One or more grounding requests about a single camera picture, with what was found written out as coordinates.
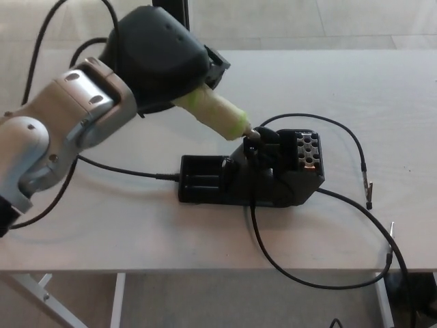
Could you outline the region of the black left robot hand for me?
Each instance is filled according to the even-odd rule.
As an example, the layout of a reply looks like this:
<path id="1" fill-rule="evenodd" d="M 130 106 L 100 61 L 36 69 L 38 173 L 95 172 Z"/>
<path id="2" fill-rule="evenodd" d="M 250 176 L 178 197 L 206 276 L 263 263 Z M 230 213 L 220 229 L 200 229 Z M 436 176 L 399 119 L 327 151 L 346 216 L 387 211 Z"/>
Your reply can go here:
<path id="1" fill-rule="evenodd" d="M 99 56 L 128 85 L 143 117 L 173 107 L 172 100 L 206 84 L 214 89 L 230 67 L 216 50 L 161 7 L 140 6 L 118 23 L 120 39 L 110 33 Z"/>

